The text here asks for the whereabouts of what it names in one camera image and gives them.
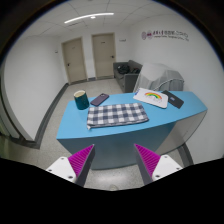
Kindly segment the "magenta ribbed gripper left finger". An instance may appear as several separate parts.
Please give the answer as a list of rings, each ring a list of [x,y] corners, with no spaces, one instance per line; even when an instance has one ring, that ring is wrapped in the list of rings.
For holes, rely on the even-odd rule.
[[[46,171],[83,187],[95,157],[95,145],[92,144],[70,157],[60,157]]]

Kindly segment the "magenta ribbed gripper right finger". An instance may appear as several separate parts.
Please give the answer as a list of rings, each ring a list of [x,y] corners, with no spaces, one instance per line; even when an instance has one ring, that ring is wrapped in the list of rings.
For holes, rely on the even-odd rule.
[[[136,161],[145,185],[182,169],[169,155],[160,156],[139,144],[135,144],[134,147]]]

